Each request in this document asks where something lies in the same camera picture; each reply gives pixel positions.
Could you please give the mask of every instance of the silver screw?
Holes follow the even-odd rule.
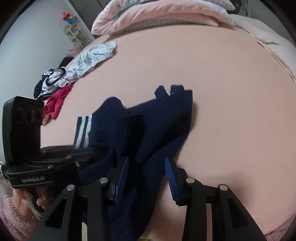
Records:
[[[106,182],[108,182],[108,178],[106,178],[106,177],[102,177],[100,180],[100,183],[106,183]]]
[[[226,185],[220,185],[222,191],[227,191],[228,187]]]
[[[192,178],[192,177],[188,177],[188,178],[186,178],[186,182],[187,182],[187,183],[194,183],[195,180],[194,180],[194,178]]]
[[[75,186],[73,184],[70,184],[67,186],[68,191],[72,191],[74,188],[75,188]]]

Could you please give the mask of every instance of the red garment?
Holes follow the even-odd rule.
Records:
[[[50,114],[50,116],[54,120],[58,117],[64,100],[72,89],[72,85],[73,84],[67,84],[63,89],[58,90],[52,96],[49,97],[43,109],[43,118],[47,114]]]

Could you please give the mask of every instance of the pink bed sheet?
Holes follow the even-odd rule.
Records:
[[[153,99],[159,85],[182,84],[194,108],[178,165],[205,185],[227,184],[264,234],[295,213],[296,85],[266,49],[226,25],[163,26],[113,40],[113,58],[81,78],[57,120],[42,127],[42,146],[72,144],[77,117],[110,96],[131,107]],[[164,179],[144,235],[181,240],[184,219]]]

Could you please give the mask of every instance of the sleeve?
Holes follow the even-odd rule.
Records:
[[[3,223],[16,241],[27,241],[38,224],[38,220],[34,215],[29,220],[22,217],[10,196],[5,195],[3,201],[4,208],[0,210]]]

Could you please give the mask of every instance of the blue rubber fingertip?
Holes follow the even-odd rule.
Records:
[[[170,186],[170,192],[172,194],[173,200],[178,205],[180,202],[179,187],[168,157],[165,158],[165,173],[168,178],[168,184]]]
[[[126,157],[124,160],[124,164],[122,166],[121,172],[120,172],[119,177],[117,179],[117,183],[115,185],[114,200],[115,200],[116,204],[118,204],[118,202],[122,198],[127,175],[128,175],[128,157]]]

